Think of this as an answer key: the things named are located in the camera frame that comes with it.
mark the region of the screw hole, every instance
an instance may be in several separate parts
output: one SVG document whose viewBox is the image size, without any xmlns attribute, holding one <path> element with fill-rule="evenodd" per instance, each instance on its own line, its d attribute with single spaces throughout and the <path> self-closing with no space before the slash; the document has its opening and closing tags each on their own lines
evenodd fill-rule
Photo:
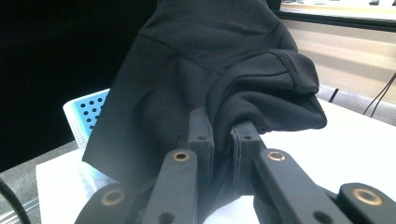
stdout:
<svg viewBox="0 0 396 224">
<path fill-rule="evenodd" d="M 187 161 L 190 158 L 190 155 L 186 152 L 178 152 L 174 155 L 175 161 Z"/>
<path fill-rule="evenodd" d="M 381 197 L 368 189 L 353 189 L 352 192 L 353 195 L 363 203 L 373 206 L 379 206 L 383 203 Z"/>
<path fill-rule="evenodd" d="M 319 211 L 314 212 L 314 218 L 318 222 L 323 223 L 323 224 L 331 224 L 332 223 L 332 218 L 329 217 L 329 215 L 327 215 L 324 212 L 319 212 Z"/>
<path fill-rule="evenodd" d="M 283 161 L 286 159 L 285 155 L 283 155 L 280 152 L 275 152 L 275 151 L 268 153 L 268 158 L 270 158 L 273 161 Z"/>
<path fill-rule="evenodd" d="M 181 154 L 181 153 L 180 153 L 180 154 L 177 154 L 177 155 L 176 155 L 176 158 L 178 158 L 179 160 L 186 159 L 186 157 L 187 157 L 186 154 Z"/>
<path fill-rule="evenodd" d="M 175 215 L 169 212 L 164 212 L 158 217 L 158 223 L 160 224 L 171 224 L 175 221 Z"/>
<path fill-rule="evenodd" d="M 102 197 L 102 204 L 111 206 L 122 202 L 125 193 L 122 189 L 111 189 Z"/>
</svg>

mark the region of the white surface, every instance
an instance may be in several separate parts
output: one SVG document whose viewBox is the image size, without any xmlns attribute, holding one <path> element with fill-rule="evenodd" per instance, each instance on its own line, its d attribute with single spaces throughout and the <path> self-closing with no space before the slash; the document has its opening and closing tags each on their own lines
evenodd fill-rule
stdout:
<svg viewBox="0 0 396 224">
<path fill-rule="evenodd" d="M 329 123 L 322 130 L 267 133 L 267 147 L 289 154 L 323 188 L 335 193 L 345 183 L 361 182 L 396 200 L 396 128 L 342 107 L 320 101 Z M 36 167 L 43 224 L 74 223 L 96 191 L 81 168 L 78 150 Z M 242 197 L 209 217 L 205 224 L 259 223 L 253 198 Z"/>
</svg>

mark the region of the blue plastic crate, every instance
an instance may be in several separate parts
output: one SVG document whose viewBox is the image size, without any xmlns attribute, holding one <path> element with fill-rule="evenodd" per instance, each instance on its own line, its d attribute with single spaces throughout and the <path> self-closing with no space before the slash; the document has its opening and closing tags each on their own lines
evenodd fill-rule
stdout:
<svg viewBox="0 0 396 224">
<path fill-rule="evenodd" d="M 92 129 L 102 110 L 109 89 L 71 100 L 64 105 L 64 113 L 78 147 L 87 146 Z"/>
</svg>

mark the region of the black plastic bracket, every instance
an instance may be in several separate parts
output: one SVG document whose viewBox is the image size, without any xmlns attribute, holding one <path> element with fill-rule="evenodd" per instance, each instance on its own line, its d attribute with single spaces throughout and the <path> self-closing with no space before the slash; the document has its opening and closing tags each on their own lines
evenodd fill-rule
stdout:
<svg viewBox="0 0 396 224">
<path fill-rule="evenodd" d="M 254 164 L 260 223 L 351 223 L 288 153 L 265 149 Z M 276 212 L 268 214 L 268 209 Z"/>
<path fill-rule="evenodd" d="M 341 186 L 336 204 L 353 223 L 396 223 L 396 203 L 371 186 Z"/>
<path fill-rule="evenodd" d="M 163 160 L 141 223 L 196 223 L 197 171 L 198 161 L 193 151 L 170 151 Z"/>
<path fill-rule="evenodd" d="M 198 157 L 200 187 L 207 187 L 212 181 L 215 144 L 212 128 L 204 107 L 190 112 L 188 144 L 188 148 L 194 151 Z"/>
<path fill-rule="evenodd" d="M 265 148 L 260 135 L 251 121 L 233 127 L 233 184 L 238 195 L 254 195 L 251 185 L 253 158 Z"/>
</svg>

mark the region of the black fabric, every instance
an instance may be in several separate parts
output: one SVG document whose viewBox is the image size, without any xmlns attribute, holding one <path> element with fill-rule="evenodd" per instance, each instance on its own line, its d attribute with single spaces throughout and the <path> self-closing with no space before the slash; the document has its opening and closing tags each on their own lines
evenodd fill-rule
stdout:
<svg viewBox="0 0 396 224">
<path fill-rule="evenodd" d="M 215 135 L 214 181 L 198 192 L 199 219 L 232 190 L 235 123 L 260 133 L 318 129 L 313 63 L 260 0 L 162 1 L 139 31 L 106 98 L 83 160 L 136 191 L 158 174 L 166 152 L 205 106 Z"/>
</svg>

